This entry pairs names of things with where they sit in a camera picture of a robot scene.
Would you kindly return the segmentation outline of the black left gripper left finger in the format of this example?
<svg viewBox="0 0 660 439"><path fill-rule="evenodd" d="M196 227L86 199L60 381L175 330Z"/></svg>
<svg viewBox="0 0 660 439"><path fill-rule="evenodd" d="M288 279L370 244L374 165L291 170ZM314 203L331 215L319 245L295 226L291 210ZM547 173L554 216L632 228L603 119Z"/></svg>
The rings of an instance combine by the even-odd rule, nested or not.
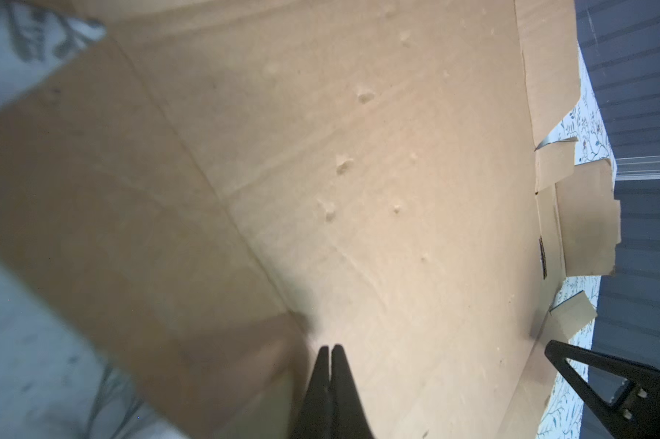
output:
<svg viewBox="0 0 660 439"><path fill-rule="evenodd" d="M332 403L330 396L330 351L319 349L306 395L291 438L324 439L331 437Z"/></svg>

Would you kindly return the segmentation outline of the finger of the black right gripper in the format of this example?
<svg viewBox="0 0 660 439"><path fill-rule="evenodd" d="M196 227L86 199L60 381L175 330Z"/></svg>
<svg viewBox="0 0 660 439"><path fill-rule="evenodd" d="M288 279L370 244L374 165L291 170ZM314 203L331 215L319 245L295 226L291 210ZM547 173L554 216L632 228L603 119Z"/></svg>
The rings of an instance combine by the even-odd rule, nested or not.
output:
<svg viewBox="0 0 660 439"><path fill-rule="evenodd" d="M559 341L545 355L613 438L660 438L660 369Z"/></svg>

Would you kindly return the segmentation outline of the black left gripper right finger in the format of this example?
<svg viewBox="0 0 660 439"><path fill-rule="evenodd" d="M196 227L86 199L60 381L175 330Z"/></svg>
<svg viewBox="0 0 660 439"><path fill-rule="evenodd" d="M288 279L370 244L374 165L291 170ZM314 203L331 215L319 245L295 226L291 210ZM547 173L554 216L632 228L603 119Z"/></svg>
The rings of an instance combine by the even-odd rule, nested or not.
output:
<svg viewBox="0 0 660 439"><path fill-rule="evenodd" d="M374 438L342 345L331 352L331 437Z"/></svg>

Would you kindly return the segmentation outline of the brown cardboard box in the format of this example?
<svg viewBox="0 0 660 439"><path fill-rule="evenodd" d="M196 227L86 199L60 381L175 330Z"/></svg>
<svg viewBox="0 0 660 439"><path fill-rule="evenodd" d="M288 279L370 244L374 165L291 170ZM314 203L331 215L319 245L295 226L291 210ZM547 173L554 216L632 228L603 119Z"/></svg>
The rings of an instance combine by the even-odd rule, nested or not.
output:
<svg viewBox="0 0 660 439"><path fill-rule="evenodd" d="M611 274L571 1L68 1L0 111L0 261L193 438L291 430L346 350L378 438L533 438L566 276Z"/></svg>

